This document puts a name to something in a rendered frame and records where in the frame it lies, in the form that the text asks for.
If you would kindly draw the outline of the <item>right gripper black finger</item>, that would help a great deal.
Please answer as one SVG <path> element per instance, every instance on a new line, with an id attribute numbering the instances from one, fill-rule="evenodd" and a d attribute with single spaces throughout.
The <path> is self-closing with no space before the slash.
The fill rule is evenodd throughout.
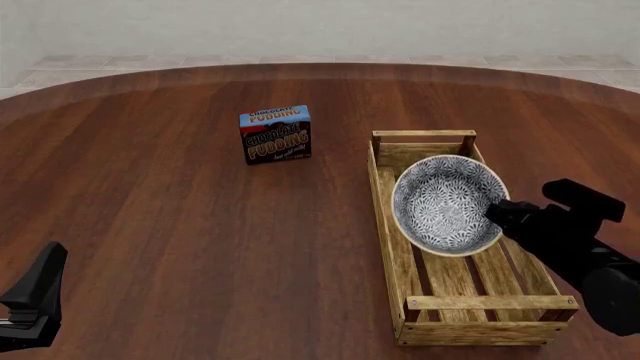
<path id="1" fill-rule="evenodd" d="M 539 206 L 532 203 L 500 200 L 498 203 L 491 203 L 488 206 L 485 217 L 498 226 L 511 226 L 519 224 L 528 215 L 538 210 Z"/>

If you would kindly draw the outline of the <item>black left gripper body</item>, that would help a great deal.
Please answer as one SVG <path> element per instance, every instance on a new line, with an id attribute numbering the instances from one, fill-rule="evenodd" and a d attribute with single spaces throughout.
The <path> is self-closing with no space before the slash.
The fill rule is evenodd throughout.
<path id="1" fill-rule="evenodd" d="M 0 350 L 50 347 L 62 321 L 59 303 L 31 306 L 3 302 L 9 318 L 0 319 Z"/>

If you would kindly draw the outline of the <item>chocolate pudding box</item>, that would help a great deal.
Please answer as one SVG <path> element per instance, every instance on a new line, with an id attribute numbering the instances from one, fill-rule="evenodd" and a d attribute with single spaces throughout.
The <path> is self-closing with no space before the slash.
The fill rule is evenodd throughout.
<path id="1" fill-rule="evenodd" d="M 311 118 L 305 105 L 257 110 L 239 116 L 248 165 L 310 158 Z"/>

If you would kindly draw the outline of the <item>wooden slat tray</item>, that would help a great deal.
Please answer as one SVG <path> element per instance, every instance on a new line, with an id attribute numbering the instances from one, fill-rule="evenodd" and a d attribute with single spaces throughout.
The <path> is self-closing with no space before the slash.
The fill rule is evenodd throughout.
<path id="1" fill-rule="evenodd" d="M 542 346 L 580 306 L 543 264 L 510 239 L 469 257 L 411 245 L 392 215 L 392 190 L 434 155 L 483 161 L 474 131 L 373 131 L 367 167 L 394 336 L 402 346 Z"/>

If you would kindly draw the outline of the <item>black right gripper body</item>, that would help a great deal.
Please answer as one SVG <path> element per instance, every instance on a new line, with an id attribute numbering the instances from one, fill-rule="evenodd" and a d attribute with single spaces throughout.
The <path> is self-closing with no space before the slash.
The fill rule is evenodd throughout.
<path id="1" fill-rule="evenodd" d="M 519 224 L 501 226 L 505 236 L 539 259 L 568 257 L 574 215 L 550 204 L 528 215 Z"/>

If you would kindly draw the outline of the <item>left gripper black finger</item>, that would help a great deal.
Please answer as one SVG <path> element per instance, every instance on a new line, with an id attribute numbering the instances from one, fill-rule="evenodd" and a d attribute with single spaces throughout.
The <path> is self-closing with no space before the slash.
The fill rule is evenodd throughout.
<path id="1" fill-rule="evenodd" d="M 25 274 L 0 296 L 10 319 L 61 319 L 61 284 L 68 251 L 49 242 Z"/>

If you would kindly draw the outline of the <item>black white patterned bowl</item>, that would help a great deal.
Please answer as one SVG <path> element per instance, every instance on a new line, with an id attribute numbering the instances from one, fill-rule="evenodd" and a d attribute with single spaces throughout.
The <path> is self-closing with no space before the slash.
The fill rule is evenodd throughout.
<path id="1" fill-rule="evenodd" d="M 482 162 L 435 155 L 401 173 L 391 208 L 400 232 L 417 248 L 442 257 L 467 257 L 501 238 L 501 228 L 485 213 L 490 205 L 509 199 L 504 182 Z"/>

